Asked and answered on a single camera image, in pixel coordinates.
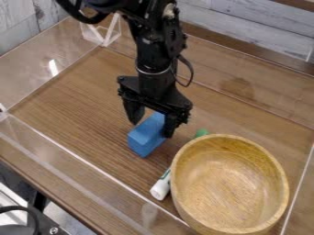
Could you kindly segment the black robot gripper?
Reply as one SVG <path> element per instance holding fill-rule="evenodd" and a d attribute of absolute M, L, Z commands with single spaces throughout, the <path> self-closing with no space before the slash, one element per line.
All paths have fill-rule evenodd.
<path fill-rule="evenodd" d="M 128 121 L 136 125 L 148 107 L 166 115 L 163 135 L 170 138 L 182 123 L 187 123 L 191 101 L 176 88 L 176 71 L 170 69 L 158 74 L 139 73 L 138 76 L 119 76 L 118 94 L 122 96 Z"/>

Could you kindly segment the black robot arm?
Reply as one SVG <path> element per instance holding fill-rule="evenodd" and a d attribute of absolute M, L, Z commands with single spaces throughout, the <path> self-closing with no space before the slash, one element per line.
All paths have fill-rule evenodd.
<path fill-rule="evenodd" d="M 171 137 L 175 129 L 187 123 L 192 103 L 176 86 L 178 64 L 187 59 L 187 34 L 179 20 L 175 0 L 86 0 L 96 12 L 122 14 L 136 44 L 135 76 L 118 78 L 127 118 L 140 122 L 144 110 L 164 115 L 162 133 Z"/>

